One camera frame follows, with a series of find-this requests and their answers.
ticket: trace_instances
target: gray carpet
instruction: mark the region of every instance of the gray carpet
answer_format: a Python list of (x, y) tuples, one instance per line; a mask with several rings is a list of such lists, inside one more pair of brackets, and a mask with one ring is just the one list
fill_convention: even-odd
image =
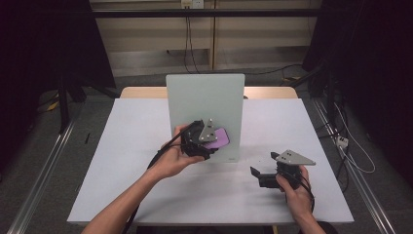
[[(272, 69), (235, 71), (253, 73), (270, 70)], [(299, 67), (290, 67), (284, 71), (283, 76), (300, 76), (304, 73)], [(263, 75), (246, 75), (247, 86), (278, 86), (281, 83), (282, 73), (280, 71)], [(117, 85), (118, 92), (127, 86), (163, 86), (165, 85), (165, 75), (117, 78)], [(27, 226), (26, 233), (80, 233), (82, 231), (82, 227), (67, 223), (66, 220), (113, 105), (112, 99), (104, 97), (94, 90), (86, 89), (86, 92), (88, 94), (86, 103), (70, 102), (69, 104), (71, 113), (79, 105), (83, 105), (82, 112), (63, 154), (56, 164), (43, 197)], [(306, 85), (299, 87), (297, 94), (303, 99), (315, 128), (321, 126), (322, 121), (309, 98)], [(49, 96), (50, 94), (44, 94), (42, 98)], [(368, 140), (367, 132), (352, 113), (351, 108), (347, 106), (346, 110), (353, 136), (369, 152), (376, 164), (374, 174), (364, 175), (366, 180), (382, 203), (397, 233), (410, 233), (413, 230), (413, 222), (411, 221), (413, 220), (412, 188), (388, 164), (380, 147)], [(0, 233), (6, 233), (12, 224), (19, 207), (54, 146), (58, 129), (58, 109), (39, 114), (20, 152), (8, 170), (3, 173), (3, 181), (0, 183)], [(326, 134), (325, 130), (319, 131), (320, 136)], [(332, 169), (336, 171), (340, 164), (340, 158), (331, 139), (322, 138), (320, 142)], [(369, 169), (370, 163), (352, 141), (350, 142), (350, 150), (358, 164)], [(341, 173), (339, 180), (345, 182), (345, 171)], [(344, 195), (356, 221), (350, 224), (335, 225), (339, 233), (380, 233), (351, 179), (349, 188)], [(225, 233), (262, 233), (259, 228), (234, 227), (226, 228), (224, 231)], [(298, 227), (295, 225), (279, 226), (280, 233), (297, 233), (297, 231)]]

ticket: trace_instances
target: white tabletop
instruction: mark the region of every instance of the white tabletop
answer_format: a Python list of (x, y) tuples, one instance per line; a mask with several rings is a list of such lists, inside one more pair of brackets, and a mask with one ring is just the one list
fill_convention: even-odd
[[(167, 99), (117, 99), (68, 218), (85, 224), (146, 170), (170, 139)], [(284, 195), (261, 188), (250, 174), (274, 173), (270, 152), (296, 151), (317, 162), (307, 167), (316, 196), (316, 219), (353, 217), (301, 99), (244, 101), (239, 163), (192, 165), (158, 183), (143, 200), (140, 225), (262, 225), (291, 223)]]

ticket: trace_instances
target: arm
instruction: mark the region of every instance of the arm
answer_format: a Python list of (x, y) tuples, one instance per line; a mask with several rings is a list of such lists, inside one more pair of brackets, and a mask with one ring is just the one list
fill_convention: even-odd
[[(176, 136), (184, 126), (175, 128)], [(82, 233), (120, 233), (133, 210), (160, 180), (179, 174), (188, 165), (201, 162), (204, 157), (182, 155), (179, 146), (171, 147), (158, 162), (148, 169), (133, 185), (104, 208)]]
[[(300, 166), (302, 176), (309, 181), (309, 174), (305, 167)], [(300, 186), (296, 190), (292, 189), (288, 181), (282, 176), (277, 175), (277, 182), (286, 194), (287, 204), (292, 217), (300, 226), (303, 233), (320, 234), (325, 233), (313, 217), (311, 212), (311, 200), (309, 193)]]

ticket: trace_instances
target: purple object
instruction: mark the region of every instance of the purple object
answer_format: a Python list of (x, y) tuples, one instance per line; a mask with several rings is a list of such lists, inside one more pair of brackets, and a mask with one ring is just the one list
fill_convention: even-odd
[(218, 140), (204, 144), (205, 148), (207, 149), (220, 148), (230, 143), (230, 139), (228, 139), (228, 135), (225, 129), (220, 128), (220, 129), (215, 130), (215, 135), (216, 137), (218, 137)]

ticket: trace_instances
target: human hand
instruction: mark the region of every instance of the human hand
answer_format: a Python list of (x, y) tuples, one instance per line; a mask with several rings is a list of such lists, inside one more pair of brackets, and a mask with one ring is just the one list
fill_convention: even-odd
[[(310, 181), (307, 169), (304, 166), (300, 166), (300, 171), (303, 177), (301, 181), (310, 188), (310, 184), (308, 184)], [(294, 190), (282, 175), (277, 175), (276, 180), (279, 183), (282, 192), (285, 192), (286, 194), (289, 210), (296, 221), (313, 216), (311, 211), (311, 196), (303, 186), (300, 185)]]
[[(186, 125), (176, 126), (173, 136), (175, 137), (184, 129)], [(182, 154), (180, 148), (181, 138), (173, 142), (173, 146), (168, 149), (148, 171), (154, 173), (157, 179), (176, 176), (187, 166), (204, 161), (202, 156), (188, 157)]]

